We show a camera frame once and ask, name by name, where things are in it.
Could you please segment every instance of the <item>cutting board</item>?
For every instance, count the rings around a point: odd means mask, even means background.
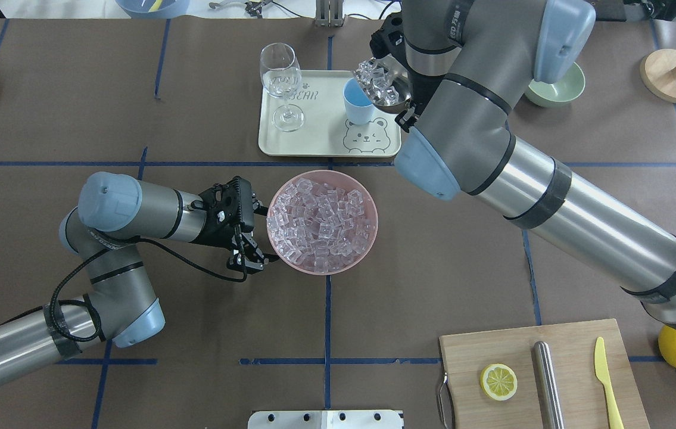
[[[565,427],[607,429],[605,393],[594,376],[597,337],[605,339],[613,393],[624,427],[649,428],[615,319],[440,337],[457,427],[542,429],[531,349],[544,340],[550,345]],[[518,390],[507,401],[490,399],[480,388],[480,373],[491,363],[509,366],[518,378]]]

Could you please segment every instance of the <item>brown table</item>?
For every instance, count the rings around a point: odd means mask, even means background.
[[[367,258],[327,280],[275,263],[232,285],[141,249],[166,328],[2,386],[0,427],[231,428],[256,410],[322,408],[399,409],[410,429],[436,427],[439,335],[602,318],[618,320],[651,427],[676,427],[659,324],[612,280],[473,198],[427,196],[389,158],[258,149],[261,47],[285,41],[305,69],[349,70],[378,27],[0,21],[0,323],[48,301],[80,263],[57,225],[96,171],[193,193],[240,175],[266,200],[298,173],[334,168],[367,187],[381,217]],[[676,234],[676,108],[637,71],[657,45],[676,48],[676,23],[598,22],[578,58],[582,97],[558,109],[523,100],[509,124]],[[266,241],[263,223],[256,236]],[[207,266],[226,260],[171,246]],[[88,288],[81,276],[63,295]]]

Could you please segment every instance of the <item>white tray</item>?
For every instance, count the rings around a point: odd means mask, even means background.
[[[365,125],[351,124],[343,107],[343,85],[352,79],[345,70],[303,70],[302,88],[289,102],[303,109],[306,122],[283,133],[272,124],[272,113],[283,105],[261,95],[258,147],[272,157],[392,157],[401,149],[395,115],[376,110]]]

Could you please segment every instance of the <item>wooden base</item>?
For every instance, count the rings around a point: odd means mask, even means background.
[[[640,63],[640,76],[653,94],[665,101],[676,103],[676,49],[659,49]]]

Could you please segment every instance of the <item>knife handle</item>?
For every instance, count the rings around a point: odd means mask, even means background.
[[[613,395],[613,386],[605,384],[605,402],[608,405],[608,425],[610,429],[624,429],[621,413],[618,412],[616,397]]]

